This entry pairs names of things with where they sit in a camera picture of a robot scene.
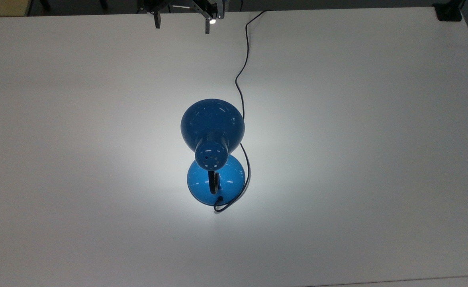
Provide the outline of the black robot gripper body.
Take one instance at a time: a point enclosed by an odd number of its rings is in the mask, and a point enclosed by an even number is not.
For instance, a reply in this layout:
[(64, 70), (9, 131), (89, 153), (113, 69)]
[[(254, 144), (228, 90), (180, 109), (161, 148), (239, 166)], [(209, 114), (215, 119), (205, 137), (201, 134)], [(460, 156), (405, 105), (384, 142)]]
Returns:
[(202, 15), (206, 20), (222, 20), (225, 18), (224, 0), (138, 0), (137, 8), (146, 12), (154, 19), (161, 19), (161, 14), (168, 8), (185, 9), (191, 13)]

